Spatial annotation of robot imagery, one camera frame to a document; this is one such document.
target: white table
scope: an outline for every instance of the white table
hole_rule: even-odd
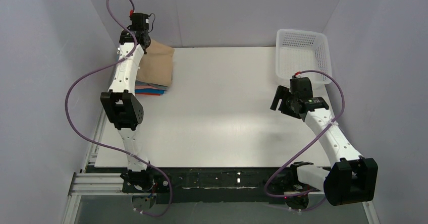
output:
[[[302,120],[269,109],[276,88],[274,47],[178,48],[166,94],[137,96],[140,152],[159,167],[281,166],[315,135]],[[330,105],[325,87],[314,96]],[[108,120],[101,142],[123,148]],[[298,160],[330,165],[319,143]],[[126,167],[127,159],[101,147],[95,166]]]

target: black cable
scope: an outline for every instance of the black cable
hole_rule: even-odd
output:
[[[150,33],[152,30],[153,30],[153,23],[154,23],[154,21],[156,20],[156,15],[154,14],[154,13],[151,13],[150,15],[148,15],[149,17],[151,16],[151,15],[153,15],[153,21],[151,22],[151,30],[149,30],[148,31],[148,33]]]

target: gray wall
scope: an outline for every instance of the gray wall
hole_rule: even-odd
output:
[[[84,73],[114,61],[90,0],[0,0],[0,223],[60,223],[88,143],[70,128],[64,97]],[[86,135],[110,72],[77,86],[71,115]]]
[[[346,109],[339,120],[379,165],[381,223],[426,223],[428,0],[340,0],[324,33]],[[329,86],[338,111],[337,90]]]
[[[111,1],[118,18],[129,15],[127,0]],[[150,36],[176,47],[267,46],[275,45],[281,28],[322,32],[338,1],[134,0],[137,11],[156,14]],[[119,41],[121,29],[108,15],[105,0],[92,3],[113,41]]]

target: white plastic basket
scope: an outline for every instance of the white plastic basket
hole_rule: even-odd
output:
[[[332,74],[327,37],[312,31],[279,30],[275,69],[278,83],[290,86],[291,77],[303,70],[319,70],[328,75]],[[317,73],[306,73],[302,76],[309,77],[314,87],[331,83],[329,78]]]

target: blue cloth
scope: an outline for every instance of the blue cloth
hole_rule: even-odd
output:
[[[135,93],[153,93],[153,94],[164,94],[163,89],[136,89]]]

